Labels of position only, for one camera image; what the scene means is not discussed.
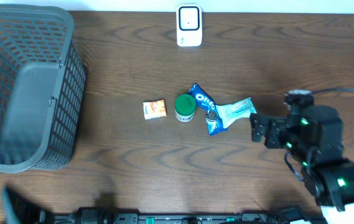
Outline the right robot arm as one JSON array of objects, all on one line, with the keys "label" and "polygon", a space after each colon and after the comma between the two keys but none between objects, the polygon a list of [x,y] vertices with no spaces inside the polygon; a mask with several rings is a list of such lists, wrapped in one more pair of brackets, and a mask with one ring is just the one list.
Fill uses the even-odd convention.
[{"label": "right robot arm", "polygon": [[291,169],[321,208],[335,210],[338,221],[354,222],[354,162],[343,155],[343,122],[329,106],[298,106],[285,117],[253,113],[252,140],[268,149],[286,149],[301,165]]}]

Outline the pale green wipes packet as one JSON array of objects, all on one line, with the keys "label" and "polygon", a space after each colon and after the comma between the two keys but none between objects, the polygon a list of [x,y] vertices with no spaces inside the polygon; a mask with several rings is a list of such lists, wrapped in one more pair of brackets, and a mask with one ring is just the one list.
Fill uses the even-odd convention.
[{"label": "pale green wipes packet", "polygon": [[228,128],[237,119],[249,118],[251,113],[257,113],[250,97],[234,104],[216,105],[216,109],[224,128]]}]

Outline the orange snack packet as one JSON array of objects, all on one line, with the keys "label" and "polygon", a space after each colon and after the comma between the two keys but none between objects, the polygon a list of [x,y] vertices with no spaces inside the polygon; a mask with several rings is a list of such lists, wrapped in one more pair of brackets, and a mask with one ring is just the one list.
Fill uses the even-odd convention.
[{"label": "orange snack packet", "polygon": [[165,100],[147,101],[143,103],[144,119],[155,119],[167,116]]}]

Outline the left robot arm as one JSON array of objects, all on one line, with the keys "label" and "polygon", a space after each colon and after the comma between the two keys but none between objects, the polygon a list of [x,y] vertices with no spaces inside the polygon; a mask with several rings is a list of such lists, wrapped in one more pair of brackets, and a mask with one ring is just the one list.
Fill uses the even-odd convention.
[{"label": "left robot arm", "polygon": [[114,223],[114,215],[105,208],[80,207],[73,213],[53,213],[27,200],[10,187],[4,187],[2,189],[1,198],[6,223]]}]

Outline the grey plastic mesh basket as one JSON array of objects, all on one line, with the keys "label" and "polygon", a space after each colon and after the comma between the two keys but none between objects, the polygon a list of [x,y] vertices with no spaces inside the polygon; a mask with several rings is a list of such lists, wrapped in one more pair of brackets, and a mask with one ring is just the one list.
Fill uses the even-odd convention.
[{"label": "grey plastic mesh basket", "polygon": [[64,167],[86,72],[59,7],[0,4],[0,172]]}]

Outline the white barcode scanner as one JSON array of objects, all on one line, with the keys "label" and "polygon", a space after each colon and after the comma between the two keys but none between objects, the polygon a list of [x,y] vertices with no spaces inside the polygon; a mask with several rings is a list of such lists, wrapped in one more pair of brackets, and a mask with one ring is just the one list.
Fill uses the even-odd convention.
[{"label": "white barcode scanner", "polygon": [[202,8],[181,4],[176,10],[176,36],[179,47],[198,47],[202,43]]}]

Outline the green lid white jar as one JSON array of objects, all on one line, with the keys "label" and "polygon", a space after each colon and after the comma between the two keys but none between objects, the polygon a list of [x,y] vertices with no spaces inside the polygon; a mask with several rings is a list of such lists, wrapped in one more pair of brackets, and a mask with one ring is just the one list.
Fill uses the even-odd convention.
[{"label": "green lid white jar", "polygon": [[195,116],[196,107],[196,101],[192,96],[180,95],[175,100],[175,117],[181,122],[189,122]]}]

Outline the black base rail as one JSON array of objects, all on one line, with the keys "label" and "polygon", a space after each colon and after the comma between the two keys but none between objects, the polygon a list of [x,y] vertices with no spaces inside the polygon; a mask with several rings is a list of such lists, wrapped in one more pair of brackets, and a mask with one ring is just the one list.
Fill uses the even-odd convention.
[{"label": "black base rail", "polygon": [[228,215],[188,214],[188,215],[140,215],[137,213],[101,212],[80,210],[68,215],[43,215],[37,223],[103,223],[103,224],[212,224],[212,223],[325,223],[322,217],[309,217],[300,212],[288,215],[270,213],[241,213]]}]

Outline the blue Oreo cookie pack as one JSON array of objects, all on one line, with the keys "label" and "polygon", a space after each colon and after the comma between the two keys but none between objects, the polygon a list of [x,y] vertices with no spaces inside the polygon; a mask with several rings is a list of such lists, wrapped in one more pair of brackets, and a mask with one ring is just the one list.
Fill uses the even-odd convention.
[{"label": "blue Oreo cookie pack", "polygon": [[218,114],[214,100],[197,83],[192,85],[188,94],[195,99],[199,108],[207,112],[205,121],[210,136],[228,130],[228,128],[223,127],[223,122]]}]

